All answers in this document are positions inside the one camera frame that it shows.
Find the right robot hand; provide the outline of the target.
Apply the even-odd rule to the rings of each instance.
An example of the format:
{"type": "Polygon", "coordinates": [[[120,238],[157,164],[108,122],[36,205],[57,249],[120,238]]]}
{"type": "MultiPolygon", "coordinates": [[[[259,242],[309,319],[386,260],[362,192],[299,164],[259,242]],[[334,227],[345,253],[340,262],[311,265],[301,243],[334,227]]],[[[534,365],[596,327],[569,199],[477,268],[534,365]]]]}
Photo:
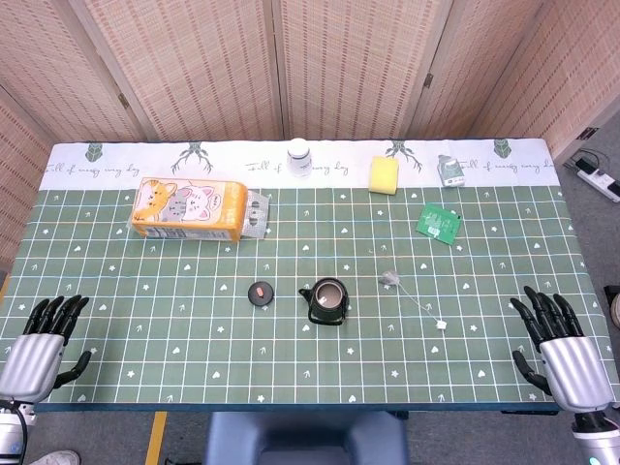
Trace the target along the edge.
{"type": "Polygon", "coordinates": [[[530,305],[514,297],[511,305],[541,356],[544,373],[537,373],[522,352],[514,350],[511,356],[518,372],[566,411],[585,414],[606,409],[614,402],[612,385],[573,307],[560,294],[549,296],[530,286],[524,293],[530,305]]]}

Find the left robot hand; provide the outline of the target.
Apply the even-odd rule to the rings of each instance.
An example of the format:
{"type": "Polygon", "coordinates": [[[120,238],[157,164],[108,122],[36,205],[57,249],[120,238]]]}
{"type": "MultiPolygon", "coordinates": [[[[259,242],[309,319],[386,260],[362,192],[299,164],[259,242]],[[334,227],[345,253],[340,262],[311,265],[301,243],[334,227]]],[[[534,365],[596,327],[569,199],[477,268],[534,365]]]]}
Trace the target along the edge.
{"type": "Polygon", "coordinates": [[[2,400],[37,404],[83,373],[92,357],[89,351],[83,352],[70,370],[62,372],[60,366],[88,302],[87,296],[77,294],[45,298],[35,305],[2,370],[2,400]]]}

